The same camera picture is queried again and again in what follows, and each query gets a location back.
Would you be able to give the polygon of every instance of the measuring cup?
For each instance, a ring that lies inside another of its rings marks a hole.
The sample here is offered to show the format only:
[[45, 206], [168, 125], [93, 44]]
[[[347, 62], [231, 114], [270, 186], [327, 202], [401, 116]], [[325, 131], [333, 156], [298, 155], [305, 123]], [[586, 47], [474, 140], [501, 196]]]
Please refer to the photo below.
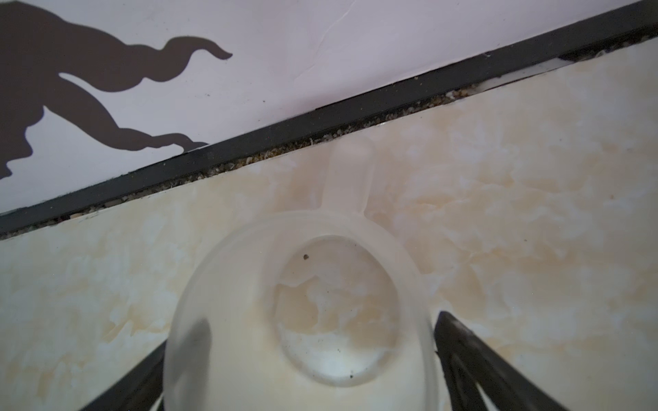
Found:
[[176, 307], [164, 404], [183, 410], [437, 410], [430, 315], [405, 249], [364, 217], [375, 150], [336, 143], [318, 210], [223, 239]]

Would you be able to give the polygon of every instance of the cup handle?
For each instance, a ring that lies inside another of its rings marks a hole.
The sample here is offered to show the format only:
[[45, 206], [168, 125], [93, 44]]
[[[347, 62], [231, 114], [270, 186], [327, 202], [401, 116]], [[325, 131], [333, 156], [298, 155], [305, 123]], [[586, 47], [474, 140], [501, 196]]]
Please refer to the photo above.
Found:
[[370, 195], [376, 150], [367, 137], [343, 137], [336, 142], [324, 181], [324, 210], [363, 214]]

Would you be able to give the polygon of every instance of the beige marble tile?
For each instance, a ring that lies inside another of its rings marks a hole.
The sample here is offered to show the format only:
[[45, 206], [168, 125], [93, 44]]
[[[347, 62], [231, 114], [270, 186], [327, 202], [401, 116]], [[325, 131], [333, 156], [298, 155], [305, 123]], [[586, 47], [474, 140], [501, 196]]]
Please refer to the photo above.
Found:
[[[658, 39], [369, 128], [366, 215], [573, 410], [658, 403]], [[195, 266], [315, 208], [318, 145], [0, 242], [0, 404], [75, 410], [166, 336]], [[448, 402], [442, 389], [442, 404]]]

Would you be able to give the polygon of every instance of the black baseboard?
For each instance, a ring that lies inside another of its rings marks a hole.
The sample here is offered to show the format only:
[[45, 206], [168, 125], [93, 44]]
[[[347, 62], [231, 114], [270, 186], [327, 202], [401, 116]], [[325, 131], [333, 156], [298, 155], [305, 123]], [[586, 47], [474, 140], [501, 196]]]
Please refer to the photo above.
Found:
[[204, 169], [364, 122], [454, 89], [658, 27], [658, 7], [644, 0], [473, 58], [369, 91], [312, 112], [141, 168], [44, 203], [0, 216], [0, 235], [120, 199]]

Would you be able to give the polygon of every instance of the marble surface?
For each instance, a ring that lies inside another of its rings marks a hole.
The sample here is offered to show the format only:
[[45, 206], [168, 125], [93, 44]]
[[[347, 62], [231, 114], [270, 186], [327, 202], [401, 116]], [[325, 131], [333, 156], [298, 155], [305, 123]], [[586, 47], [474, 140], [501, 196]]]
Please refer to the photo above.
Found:
[[[656, 66], [658, 39], [343, 137], [375, 142], [365, 214], [413, 257], [433, 315], [572, 410], [658, 403]], [[166, 338], [215, 243], [319, 205], [331, 148], [0, 242], [2, 408], [108, 388]]]

